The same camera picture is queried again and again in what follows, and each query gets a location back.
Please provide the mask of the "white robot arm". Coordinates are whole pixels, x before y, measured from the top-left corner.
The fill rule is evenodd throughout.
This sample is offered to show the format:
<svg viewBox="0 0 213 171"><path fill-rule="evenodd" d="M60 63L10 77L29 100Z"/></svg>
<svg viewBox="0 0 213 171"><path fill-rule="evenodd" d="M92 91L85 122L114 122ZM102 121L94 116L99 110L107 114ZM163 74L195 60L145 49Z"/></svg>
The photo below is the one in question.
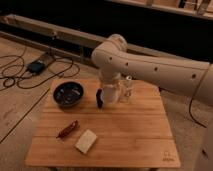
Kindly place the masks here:
<svg viewBox="0 0 213 171"><path fill-rule="evenodd" d="M127 42L119 34L99 44L91 59L99 68L101 100L105 103L117 102L124 94L124 88L118 90L118 85L121 75L127 75L213 108L213 64L210 62L128 53Z"/></svg>

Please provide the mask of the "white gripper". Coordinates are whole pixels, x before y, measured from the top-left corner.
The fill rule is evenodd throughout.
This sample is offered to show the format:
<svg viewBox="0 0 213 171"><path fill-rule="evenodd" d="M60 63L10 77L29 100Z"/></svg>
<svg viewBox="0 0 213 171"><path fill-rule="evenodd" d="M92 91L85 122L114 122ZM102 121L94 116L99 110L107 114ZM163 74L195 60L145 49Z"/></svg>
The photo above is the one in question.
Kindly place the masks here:
<svg viewBox="0 0 213 171"><path fill-rule="evenodd" d="M120 88L120 79L121 75L117 74L115 76L104 76L102 74L99 75L100 88ZM132 94L133 82L131 76L126 76L121 82L121 94L120 101L127 102Z"/></svg>

